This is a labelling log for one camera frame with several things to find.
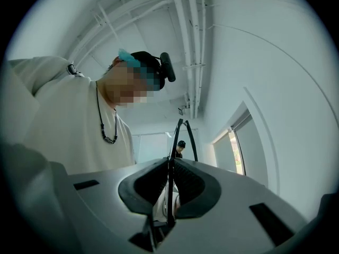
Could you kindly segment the small black garment clip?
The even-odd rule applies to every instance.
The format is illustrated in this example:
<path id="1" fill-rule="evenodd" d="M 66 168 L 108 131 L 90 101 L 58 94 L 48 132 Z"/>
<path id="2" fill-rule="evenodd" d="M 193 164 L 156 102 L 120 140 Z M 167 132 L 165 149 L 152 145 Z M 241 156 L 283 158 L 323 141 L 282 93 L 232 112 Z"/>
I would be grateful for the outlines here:
<path id="1" fill-rule="evenodd" d="M 72 63 L 67 66 L 67 71 L 70 75 L 76 77 L 84 77 L 84 75 L 80 71 L 78 71 Z"/>

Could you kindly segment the window with roller blinds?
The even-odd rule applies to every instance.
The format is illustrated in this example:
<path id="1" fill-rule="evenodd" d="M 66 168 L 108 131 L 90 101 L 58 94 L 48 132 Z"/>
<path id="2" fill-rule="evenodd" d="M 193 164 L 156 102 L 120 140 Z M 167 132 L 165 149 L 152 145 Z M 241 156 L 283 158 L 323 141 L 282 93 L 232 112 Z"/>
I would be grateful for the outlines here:
<path id="1" fill-rule="evenodd" d="M 256 143 L 255 124 L 245 108 L 213 143 L 217 167 L 253 177 Z"/>

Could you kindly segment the white pipe bundle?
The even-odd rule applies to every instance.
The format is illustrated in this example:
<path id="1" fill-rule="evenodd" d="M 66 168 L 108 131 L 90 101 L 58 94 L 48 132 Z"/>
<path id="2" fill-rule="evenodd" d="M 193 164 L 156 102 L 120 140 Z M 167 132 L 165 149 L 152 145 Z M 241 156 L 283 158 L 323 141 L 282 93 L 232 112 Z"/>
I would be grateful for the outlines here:
<path id="1" fill-rule="evenodd" d="M 197 119 L 203 111 L 203 94 L 208 80 L 208 0 L 174 0 L 183 44 L 183 70 L 188 78 L 189 116 Z"/>

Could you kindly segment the person in white coat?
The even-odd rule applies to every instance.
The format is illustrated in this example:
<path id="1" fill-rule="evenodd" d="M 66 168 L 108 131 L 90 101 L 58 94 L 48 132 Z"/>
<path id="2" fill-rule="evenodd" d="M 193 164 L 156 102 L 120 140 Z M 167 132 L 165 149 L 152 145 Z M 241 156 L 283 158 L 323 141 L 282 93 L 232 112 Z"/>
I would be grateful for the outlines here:
<path id="1" fill-rule="evenodd" d="M 135 163 L 129 127 L 118 116 L 107 78 L 70 75 L 71 62 L 35 57 L 9 62 L 39 108 L 24 145 L 64 165 L 70 175 L 119 169 Z"/>

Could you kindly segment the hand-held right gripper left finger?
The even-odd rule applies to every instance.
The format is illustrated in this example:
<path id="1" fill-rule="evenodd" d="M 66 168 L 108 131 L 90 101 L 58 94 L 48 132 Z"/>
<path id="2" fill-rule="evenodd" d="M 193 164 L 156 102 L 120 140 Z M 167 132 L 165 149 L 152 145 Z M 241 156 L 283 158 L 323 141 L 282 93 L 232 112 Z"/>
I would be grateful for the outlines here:
<path id="1" fill-rule="evenodd" d="M 156 243 L 145 199 L 167 180 L 167 163 L 66 176 L 66 205 L 83 254 L 170 254 L 169 238 Z"/>

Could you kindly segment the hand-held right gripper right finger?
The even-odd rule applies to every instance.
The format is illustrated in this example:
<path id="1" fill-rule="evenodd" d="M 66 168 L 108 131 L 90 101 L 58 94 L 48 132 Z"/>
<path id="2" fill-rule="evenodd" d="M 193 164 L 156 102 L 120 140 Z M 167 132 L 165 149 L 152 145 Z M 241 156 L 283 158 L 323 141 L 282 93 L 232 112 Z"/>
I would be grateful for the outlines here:
<path id="1" fill-rule="evenodd" d="M 174 181 L 181 205 L 158 254 L 264 254 L 298 233 L 306 220 L 255 180 L 178 159 Z"/>

